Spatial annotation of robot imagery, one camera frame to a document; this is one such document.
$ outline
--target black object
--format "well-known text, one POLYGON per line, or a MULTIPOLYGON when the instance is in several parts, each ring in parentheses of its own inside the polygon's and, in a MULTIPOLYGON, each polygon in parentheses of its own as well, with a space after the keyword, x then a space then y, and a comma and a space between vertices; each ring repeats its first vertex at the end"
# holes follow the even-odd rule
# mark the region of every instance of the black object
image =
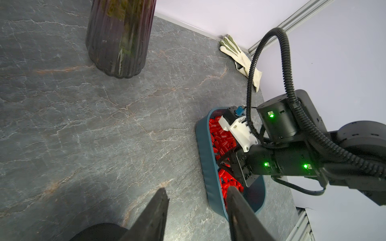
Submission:
POLYGON ((237 188, 228 188, 227 212, 230 237, 234 241, 275 241, 257 219, 237 188))
POLYGON ((385 205, 386 125, 357 121, 327 132, 307 93, 295 91, 289 47, 285 31, 274 28, 256 49, 247 83, 246 121, 260 143, 247 153, 240 147, 232 150, 227 160, 232 174, 243 185, 252 174, 271 175, 274 181, 310 195, 323 194, 328 183, 348 186, 385 205), (279 39, 286 93, 256 107, 263 123, 259 133, 251 120, 252 82, 260 53, 273 36, 279 39), (263 137, 265 131, 269 139, 263 137), (305 190, 279 179, 284 175, 316 179, 323 190, 305 190))
MULTIPOLYGON (((227 202, 232 241, 275 241, 235 187, 229 187, 227 202)), ((70 241, 162 241, 168 205, 165 188, 160 188, 130 230, 112 223, 101 223, 86 228, 70 241)))
POLYGON ((237 115, 236 110, 237 110, 236 106, 231 106, 222 115, 224 119, 229 123, 229 125, 233 124, 233 122, 235 122, 236 119, 240 118, 241 116, 244 116, 243 113, 241 115, 237 115))
POLYGON ((86 228, 70 241, 118 241, 127 231, 113 223, 100 223, 86 228))
POLYGON ((166 190, 160 188, 129 230, 102 223, 86 228, 70 241, 162 241, 168 206, 166 190))

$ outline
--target red plastic pieces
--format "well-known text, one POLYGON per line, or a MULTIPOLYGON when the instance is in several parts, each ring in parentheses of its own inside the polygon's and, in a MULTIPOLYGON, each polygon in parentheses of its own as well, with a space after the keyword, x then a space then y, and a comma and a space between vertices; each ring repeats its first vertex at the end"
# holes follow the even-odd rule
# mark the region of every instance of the red plastic pieces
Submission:
MULTIPOLYGON (((236 147, 236 139, 233 137, 232 133, 230 131, 224 131, 218 123, 220 118, 221 116, 217 116, 214 119, 209 119, 210 137, 212 139, 213 152, 216 155, 216 160, 218 160, 231 148, 236 147)), ((218 177, 220 179, 224 203, 225 206, 227 206, 226 199, 228 188, 230 186, 235 186, 239 189, 240 192, 243 192, 244 188, 237 180, 235 180, 228 172, 223 169, 219 170, 218 177)))

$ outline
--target teal plastic tray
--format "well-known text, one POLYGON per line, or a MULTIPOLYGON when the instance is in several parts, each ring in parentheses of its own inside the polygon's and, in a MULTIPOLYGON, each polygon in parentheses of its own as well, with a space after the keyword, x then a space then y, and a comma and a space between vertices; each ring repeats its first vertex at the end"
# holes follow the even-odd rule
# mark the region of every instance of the teal plastic tray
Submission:
MULTIPOLYGON (((218 166, 213 153, 209 132, 209 119, 223 115, 227 108, 228 107, 214 108, 207 116, 198 121, 196 125, 196 137, 209 205, 213 211, 228 220, 228 214, 221 192, 220 179, 218 178, 218 166)), ((249 188, 244 188, 243 196, 255 214, 260 212, 264 206, 266 196, 263 176, 259 176, 249 188)))

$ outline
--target red pill capsule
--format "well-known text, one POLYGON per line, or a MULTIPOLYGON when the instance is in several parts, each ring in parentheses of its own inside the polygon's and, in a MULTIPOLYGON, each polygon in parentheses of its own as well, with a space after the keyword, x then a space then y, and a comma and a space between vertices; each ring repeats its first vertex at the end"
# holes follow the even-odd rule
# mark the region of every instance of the red pill capsule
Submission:
POLYGON ((228 178, 229 180, 232 180, 233 179, 233 177, 228 173, 228 172, 225 172, 224 173, 224 175, 223 175, 223 177, 226 177, 226 178, 228 178))
POLYGON ((225 170, 224 169, 221 169, 219 172, 218 172, 218 176, 219 177, 222 177, 224 175, 224 172, 225 170))

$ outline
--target green led light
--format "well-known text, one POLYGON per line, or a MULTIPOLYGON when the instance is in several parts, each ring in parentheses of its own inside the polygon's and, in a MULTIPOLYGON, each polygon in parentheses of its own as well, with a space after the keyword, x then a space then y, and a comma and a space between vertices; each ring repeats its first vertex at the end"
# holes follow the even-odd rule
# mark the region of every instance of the green led light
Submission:
POLYGON ((269 112, 268 112, 268 116, 271 117, 271 118, 273 118, 273 117, 274 117, 273 111, 269 111, 269 112))

